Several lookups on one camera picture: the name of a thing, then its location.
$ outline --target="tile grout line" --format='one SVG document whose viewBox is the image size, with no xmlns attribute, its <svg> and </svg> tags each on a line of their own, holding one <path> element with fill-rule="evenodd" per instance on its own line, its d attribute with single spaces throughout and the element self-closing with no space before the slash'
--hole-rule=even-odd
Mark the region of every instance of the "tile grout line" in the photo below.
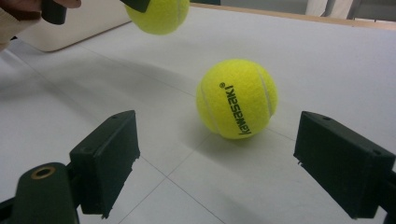
<svg viewBox="0 0 396 224">
<path fill-rule="evenodd" d="M 132 210 L 131 210 L 131 212 L 129 212 L 127 215 L 125 215 L 125 217 L 123 217 L 122 218 L 122 220 L 119 222 L 119 224 L 121 224 L 121 222 L 125 219 L 125 218 L 127 218 L 129 215 L 131 215 L 131 213 L 143 202 L 143 201 L 145 201 L 146 199 L 147 199 L 147 197 L 152 193 L 152 192 L 154 192 L 154 190 L 156 189 L 156 188 L 158 188 L 160 185 L 161 185 L 161 183 L 164 181 L 166 179 L 166 176 L 163 178 L 163 180 L 152 190 L 152 191 L 150 191 L 149 193 L 148 193 L 148 195 L 146 195 Z"/>
<path fill-rule="evenodd" d="M 198 200 L 196 200 L 194 197 L 192 197 L 192 195 L 190 195 L 186 190 L 184 190 L 181 186 L 179 186 L 177 183 L 175 183 L 172 179 L 170 179 L 169 177 L 166 177 L 166 179 L 170 180 L 172 183 L 174 183 L 179 189 L 183 190 L 183 192 L 185 192 L 187 195 L 189 195 L 193 200 L 195 200 L 198 204 L 200 204 L 208 213 L 212 214 L 215 218 L 217 218 L 221 223 L 225 222 L 223 220 L 221 220 L 221 218 L 219 218 L 218 216 L 216 216 L 212 211 L 210 211 L 208 208 L 206 208 L 202 203 L 198 202 Z"/>
<path fill-rule="evenodd" d="M 196 147 L 199 148 L 210 136 L 212 136 L 213 133 L 211 133 L 210 135 L 208 135 L 200 144 L 198 144 L 198 146 Z M 169 175 L 166 176 L 166 179 L 168 179 L 169 181 L 171 181 L 172 183 L 174 183 L 179 189 L 183 190 L 183 192 L 185 192 L 187 195 L 189 195 L 195 202 L 197 202 L 198 204 L 200 204 L 208 213 L 212 214 L 212 216 L 214 216 L 215 218 L 217 218 L 221 223 L 225 222 L 223 220 L 221 220 L 221 218 L 219 218 L 218 216 L 216 216 L 212 211 L 210 211 L 208 208 L 206 208 L 202 203 L 200 203 L 197 199 L 195 199 L 194 197 L 192 197 L 192 195 L 190 195 L 186 190 L 184 190 L 180 185 L 178 185 L 175 181 L 173 181 L 169 176 L 180 166 L 182 165 L 187 158 L 189 158 L 194 152 L 196 152 L 196 149 L 194 149 Z"/>
</svg>

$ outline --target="tennis ball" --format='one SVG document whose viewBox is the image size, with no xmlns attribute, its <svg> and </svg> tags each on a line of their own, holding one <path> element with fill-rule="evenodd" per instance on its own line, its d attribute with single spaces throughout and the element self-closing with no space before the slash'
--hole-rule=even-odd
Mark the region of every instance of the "tennis ball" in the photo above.
<svg viewBox="0 0 396 224">
<path fill-rule="evenodd" d="M 259 64 L 231 59 L 209 69 L 196 90 L 201 120 L 224 138 L 259 133 L 276 112 L 276 84 Z"/>
<path fill-rule="evenodd" d="M 125 5 L 131 20 L 144 32 L 167 35 L 174 32 L 186 19 L 190 0 L 150 0 L 142 13 Z"/>
</svg>

